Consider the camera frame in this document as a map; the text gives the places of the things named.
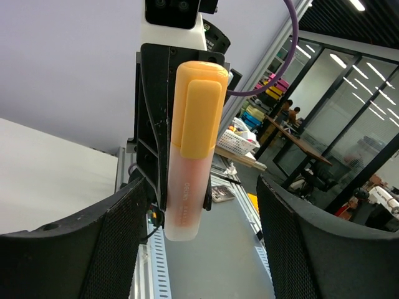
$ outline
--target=ceiling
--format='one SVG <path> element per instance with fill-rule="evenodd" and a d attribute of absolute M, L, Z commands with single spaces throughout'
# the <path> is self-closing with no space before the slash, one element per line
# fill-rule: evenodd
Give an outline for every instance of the ceiling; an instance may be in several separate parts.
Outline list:
<path fill-rule="evenodd" d="M 356 10 L 349 0 L 314 0 L 299 29 L 399 49 L 399 1 L 360 1 L 365 11 Z"/>

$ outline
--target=plastic basket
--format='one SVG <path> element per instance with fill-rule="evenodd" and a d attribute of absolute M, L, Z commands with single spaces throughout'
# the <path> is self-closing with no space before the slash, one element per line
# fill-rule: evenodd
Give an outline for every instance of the plastic basket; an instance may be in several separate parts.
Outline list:
<path fill-rule="evenodd" d="M 239 118 L 234 118 L 233 122 L 236 125 L 236 127 L 237 126 L 240 127 L 240 129 L 242 129 L 243 131 L 249 131 L 245 123 Z M 218 140 L 218 146 L 224 148 L 225 150 L 233 154 L 236 154 L 238 156 L 243 156 L 252 151 L 254 148 L 258 148 L 259 143 L 249 142 L 243 137 L 235 134 L 233 131 L 226 130 L 223 133 L 222 137 Z"/>

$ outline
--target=black bracket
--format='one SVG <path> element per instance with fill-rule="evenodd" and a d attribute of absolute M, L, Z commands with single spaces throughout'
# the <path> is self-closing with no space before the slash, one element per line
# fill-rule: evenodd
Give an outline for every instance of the black bracket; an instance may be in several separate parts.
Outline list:
<path fill-rule="evenodd" d="M 170 132 L 176 70 L 183 62 L 198 60 L 224 66 L 224 55 L 166 45 L 143 44 L 137 55 L 135 134 L 131 147 L 137 168 L 155 190 L 158 207 L 165 211 Z M 211 209 L 210 178 L 204 209 Z"/>

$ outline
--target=highlighter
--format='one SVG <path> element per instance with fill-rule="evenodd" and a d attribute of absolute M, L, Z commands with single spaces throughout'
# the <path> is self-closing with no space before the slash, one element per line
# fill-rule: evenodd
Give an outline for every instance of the highlighter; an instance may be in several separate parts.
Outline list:
<path fill-rule="evenodd" d="M 165 211 L 169 240 L 192 240 L 198 233 L 228 79 L 224 67 L 210 62 L 178 67 Z"/>

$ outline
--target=orange cap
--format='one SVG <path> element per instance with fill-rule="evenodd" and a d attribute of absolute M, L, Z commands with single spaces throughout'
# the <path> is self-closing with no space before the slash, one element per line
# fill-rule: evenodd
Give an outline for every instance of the orange cap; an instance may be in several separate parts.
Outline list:
<path fill-rule="evenodd" d="M 214 149 L 229 73 L 211 62 L 189 61 L 178 67 L 171 142 L 188 159 L 203 159 Z"/>

